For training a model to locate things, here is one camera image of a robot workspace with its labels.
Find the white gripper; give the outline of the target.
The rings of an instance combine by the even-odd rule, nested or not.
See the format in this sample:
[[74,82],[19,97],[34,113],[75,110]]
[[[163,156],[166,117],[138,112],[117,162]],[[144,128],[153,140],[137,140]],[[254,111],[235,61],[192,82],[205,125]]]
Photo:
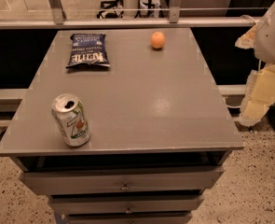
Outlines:
[[255,57],[267,63],[260,71],[251,71],[241,101],[239,123],[246,127],[255,126],[275,103],[275,2],[257,26],[237,39],[235,46],[254,48]]

